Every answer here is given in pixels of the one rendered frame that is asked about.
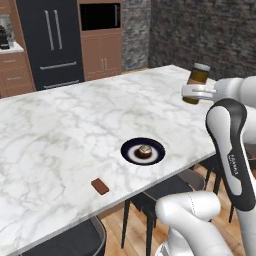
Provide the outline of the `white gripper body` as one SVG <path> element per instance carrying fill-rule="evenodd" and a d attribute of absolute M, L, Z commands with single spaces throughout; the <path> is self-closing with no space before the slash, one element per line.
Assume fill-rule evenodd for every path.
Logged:
<path fill-rule="evenodd" d="M 182 87 L 181 94 L 183 98 L 212 100 L 217 94 L 217 91 L 212 86 L 188 84 Z"/>

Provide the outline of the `brown cinnamon bottle white cap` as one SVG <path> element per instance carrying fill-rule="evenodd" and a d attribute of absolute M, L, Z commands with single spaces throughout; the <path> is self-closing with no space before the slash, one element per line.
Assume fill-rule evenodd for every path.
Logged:
<path fill-rule="evenodd" d="M 211 68 L 208 65 L 194 63 L 187 84 L 206 84 L 210 69 Z M 192 99 L 188 97 L 183 97 L 182 100 L 186 103 L 194 105 L 199 103 L 198 99 Z"/>

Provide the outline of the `chocolate cupcake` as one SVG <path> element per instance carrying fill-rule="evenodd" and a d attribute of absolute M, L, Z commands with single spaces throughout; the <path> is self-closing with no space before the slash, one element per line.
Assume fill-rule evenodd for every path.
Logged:
<path fill-rule="evenodd" d="M 152 155 L 152 148 L 149 145 L 141 145 L 134 151 L 134 155 L 139 159 L 148 159 Z"/>

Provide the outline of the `dark blue plate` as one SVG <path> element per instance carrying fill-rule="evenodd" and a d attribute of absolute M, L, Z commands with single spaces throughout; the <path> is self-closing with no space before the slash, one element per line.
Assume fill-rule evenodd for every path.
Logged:
<path fill-rule="evenodd" d="M 134 151 L 141 145 L 149 145 L 152 148 L 152 155 L 148 159 L 139 159 L 134 155 Z M 165 156 L 165 148 L 156 140 L 150 138 L 137 137 L 126 141 L 121 147 L 121 155 L 130 163 L 147 166 L 160 162 Z"/>

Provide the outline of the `brown tall cabinet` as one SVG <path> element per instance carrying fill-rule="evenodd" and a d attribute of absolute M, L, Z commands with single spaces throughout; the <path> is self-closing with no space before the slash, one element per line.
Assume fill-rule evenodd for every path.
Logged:
<path fill-rule="evenodd" d="M 77 0 L 77 2 L 85 80 L 89 81 L 119 75 L 122 65 L 121 0 Z M 121 26 L 114 29 L 83 31 L 80 5 L 92 3 L 120 3 Z"/>

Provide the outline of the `brown chocolate bar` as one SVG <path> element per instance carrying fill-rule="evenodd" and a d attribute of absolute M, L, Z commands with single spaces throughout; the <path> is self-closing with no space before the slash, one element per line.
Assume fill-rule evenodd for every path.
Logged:
<path fill-rule="evenodd" d="M 91 185 L 100 195 L 104 195 L 109 191 L 108 186 L 100 178 L 92 180 Z"/>

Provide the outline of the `brown counter cabinets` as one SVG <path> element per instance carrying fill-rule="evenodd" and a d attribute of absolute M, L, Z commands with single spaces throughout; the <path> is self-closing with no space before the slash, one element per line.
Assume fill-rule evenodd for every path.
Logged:
<path fill-rule="evenodd" d="M 10 49 L 0 49 L 0 98 L 33 91 L 33 79 L 24 49 L 17 42 Z"/>

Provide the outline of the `black microwave oven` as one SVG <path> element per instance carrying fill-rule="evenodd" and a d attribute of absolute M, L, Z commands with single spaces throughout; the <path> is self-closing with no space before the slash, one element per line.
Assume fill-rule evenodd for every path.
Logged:
<path fill-rule="evenodd" d="M 80 5 L 83 31 L 114 29 L 121 26 L 120 3 L 92 3 Z"/>

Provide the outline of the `black fridge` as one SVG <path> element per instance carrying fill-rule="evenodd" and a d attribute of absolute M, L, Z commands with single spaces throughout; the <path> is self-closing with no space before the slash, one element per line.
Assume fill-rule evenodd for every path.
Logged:
<path fill-rule="evenodd" d="M 16 0 L 37 91 L 84 81 L 76 0 Z"/>

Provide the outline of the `black coffee machine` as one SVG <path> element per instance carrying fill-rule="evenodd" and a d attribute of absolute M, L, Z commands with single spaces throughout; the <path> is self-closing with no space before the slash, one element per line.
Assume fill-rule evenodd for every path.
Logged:
<path fill-rule="evenodd" d="M 0 25 L 0 49 L 7 50 L 9 49 L 8 33 L 4 26 Z"/>

